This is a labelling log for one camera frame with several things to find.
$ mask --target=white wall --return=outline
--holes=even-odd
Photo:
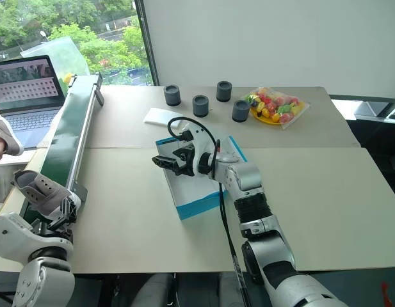
[[[162,85],[395,98],[395,0],[144,0]]]

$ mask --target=table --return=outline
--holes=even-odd
[[[252,88],[233,88],[231,100],[219,102],[215,87],[183,86],[180,87],[181,104],[170,107],[165,103],[162,86],[104,86],[101,92],[105,105],[101,112],[93,115],[86,147],[154,148],[155,141],[166,138],[168,133],[160,126],[143,123],[151,107],[182,113],[211,129],[226,130],[241,148],[360,146],[324,88],[276,89],[311,104],[311,108],[286,130],[279,126],[265,126],[252,115],[244,123],[231,119],[233,102]],[[197,118],[192,111],[191,99],[199,94],[209,98],[210,112],[204,118]]]
[[[234,89],[234,95],[239,95],[239,90],[248,92]],[[182,97],[185,93],[208,95],[208,91],[213,88],[181,88]],[[395,266],[395,196],[369,154],[359,148],[346,122],[328,103],[324,89],[283,91],[301,98],[301,93],[308,93],[313,107],[304,118],[308,114],[316,122],[301,123],[300,118],[285,131],[253,118],[234,123],[222,116],[223,109],[231,110],[231,104],[220,102],[216,106],[221,107],[213,107],[203,120],[215,129],[226,127],[222,130],[233,134],[248,160],[258,165],[270,207],[280,220],[299,270]],[[162,89],[105,86],[102,93],[106,103],[102,111],[93,114],[79,176],[89,194],[74,229],[74,272],[231,271],[219,210],[179,220],[163,171],[151,161],[157,154],[155,140],[168,133],[164,127],[144,124],[142,114],[131,109],[140,102],[141,93],[160,97],[159,107],[166,107]],[[116,100],[119,97],[126,102],[130,97],[137,100],[123,105]],[[142,110],[155,106],[156,101],[144,100]],[[190,105],[183,100],[179,107],[184,110],[175,111],[189,115]],[[321,110],[327,112],[324,118],[317,116],[325,113]],[[256,141],[247,137],[259,131],[267,138]],[[28,167],[38,171],[45,153],[46,149],[38,149]],[[22,199],[20,192],[12,191],[3,212],[19,212]],[[227,215],[242,264],[239,245],[243,238],[230,203]],[[19,269],[19,265],[0,259],[0,271]]]
[[[395,196],[365,149],[251,148],[244,153],[262,173],[299,270],[395,266]],[[86,150],[79,181],[89,193],[74,228],[75,273],[232,270],[218,208],[180,221],[162,184],[163,171],[151,161],[156,154],[151,148]],[[304,173],[307,178],[301,180]],[[13,191],[12,197],[19,194]],[[16,210],[9,206],[4,212]],[[242,264],[244,240],[229,201],[227,215]],[[19,269],[1,265],[0,271]]]

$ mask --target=gray shoe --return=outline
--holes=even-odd
[[[10,124],[0,116],[0,138],[6,143],[4,154],[21,155],[24,147],[13,133]]]
[[[67,196],[75,203],[76,210],[81,206],[75,193],[36,171],[16,171],[13,175],[15,186],[32,207],[48,219],[54,221],[61,215],[60,205]]]

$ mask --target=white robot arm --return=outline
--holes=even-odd
[[[76,220],[73,201],[60,205],[62,217],[35,227],[16,213],[0,215],[0,256],[24,265],[12,306],[64,307],[75,287],[68,259],[73,252],[71,233],[65,223]]]
[[[175,120],[192,122],[176,136],[170,129]],[[295,270],[293,253],[267,204],[257,166],[221,151],[214,153],[203,130],[212,140],[213,136],[194,120],[174,118],[168,128],[172,136],[187,143],[173,157],[152,160],[176,175],[208,176],[225,186],[238,212],[241,234],[247,239],[242,246],[247,271],[255,282],[264,283],[273,307],[346,307],[314,278]]]

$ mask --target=plastic bag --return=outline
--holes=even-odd
[[[69,36],[41,43],[33,48],[22,51],[20,54],[24,58],[48,55],[65,96],[68,92],[68,75],[90,75],[85,58]]]
[[[295,96],[290,96],[272,88],[257,88],[244,97],[251,106],[254,117],[270,125],[288,128],[310,105]]]

